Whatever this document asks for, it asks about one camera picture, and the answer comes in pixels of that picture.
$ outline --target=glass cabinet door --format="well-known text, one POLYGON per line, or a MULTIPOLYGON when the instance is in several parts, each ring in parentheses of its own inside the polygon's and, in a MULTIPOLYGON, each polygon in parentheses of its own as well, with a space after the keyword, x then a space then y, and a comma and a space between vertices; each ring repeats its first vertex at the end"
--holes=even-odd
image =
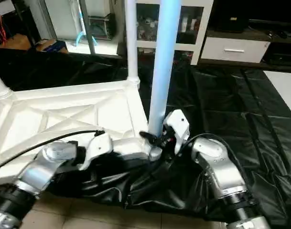
MULTIPOLYGON (((137 38, 139 41, 157 40, 159 4, 137 3, 137 38)), ((203 7, 182 6, 176 43, 195 44, 200 28, 203 7)))

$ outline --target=drawer handle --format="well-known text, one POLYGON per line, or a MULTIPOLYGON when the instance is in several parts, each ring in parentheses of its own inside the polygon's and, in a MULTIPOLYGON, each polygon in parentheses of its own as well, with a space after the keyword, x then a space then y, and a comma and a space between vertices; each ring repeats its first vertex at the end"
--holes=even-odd
POLYGON ((237 49, 224 49, 226 52, 245 52, 244 50, 237 50, 237 49))

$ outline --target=cardboard box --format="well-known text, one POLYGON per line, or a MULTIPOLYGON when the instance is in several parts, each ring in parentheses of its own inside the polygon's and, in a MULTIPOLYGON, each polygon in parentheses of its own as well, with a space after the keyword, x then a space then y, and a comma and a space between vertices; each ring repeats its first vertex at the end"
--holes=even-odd
POLYGON ((0 48, 29 50, 31 48, 31 44, 27 36, 17 33, 13 37, 8 38, 4 44, 0 44, 0 48))

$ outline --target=black cable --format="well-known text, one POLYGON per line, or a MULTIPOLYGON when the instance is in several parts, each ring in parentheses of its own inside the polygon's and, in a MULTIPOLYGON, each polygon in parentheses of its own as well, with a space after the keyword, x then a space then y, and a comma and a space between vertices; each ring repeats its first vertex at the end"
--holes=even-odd
POLYGON ((5 161, 3 161, 2 163, 0 163, 0 168, 2 168, 4 165, 8 164, 9 162, 13 161, 14 159, 20 157, 21 155, 33 150, 33 149, 36 149, 38 147, 41 147, 41 146, 44 146, 46 144, 49 144, 51 142, 54 142, 54 141, 57 141, 57 140, 60 140, 62 138, 65 138, 65 137, 69 137, 69 136, 73 136, 73 135, 79 135, 79 134, 85 134, 85 133, 94 133, 94 132, 97 132, 98 130, 82 130, 82 131, 76 131, 76 132, 72 132, 72 133, 68 133, 66 135, 61 135, 61 136, 58 136, 58 137, 55 137, 55 138, 52 138, 52 139, 49 139, 47 141, 44 141, 44 142, 41 142, 39 144, 36 144, 34 146, 31 146, 23 151, 21 151, 20 153, 6 159, 5 161))

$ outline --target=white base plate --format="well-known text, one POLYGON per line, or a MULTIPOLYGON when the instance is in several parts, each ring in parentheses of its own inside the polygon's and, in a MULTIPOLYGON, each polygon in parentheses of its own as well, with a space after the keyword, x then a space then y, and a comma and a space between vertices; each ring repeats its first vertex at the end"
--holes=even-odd
MULTIPOLYGON (((143 152, 147 119, 138 89, 128 81, 84 84, 14 92, 0 100, 0 163, 51 138, 81 130, 104 129, 122 155, 143 152)), ((87 147, 93 133, 63 139, 87 147)), ((33 159, 32 150, 0 169, 0 184, 8 183, 33 159)))

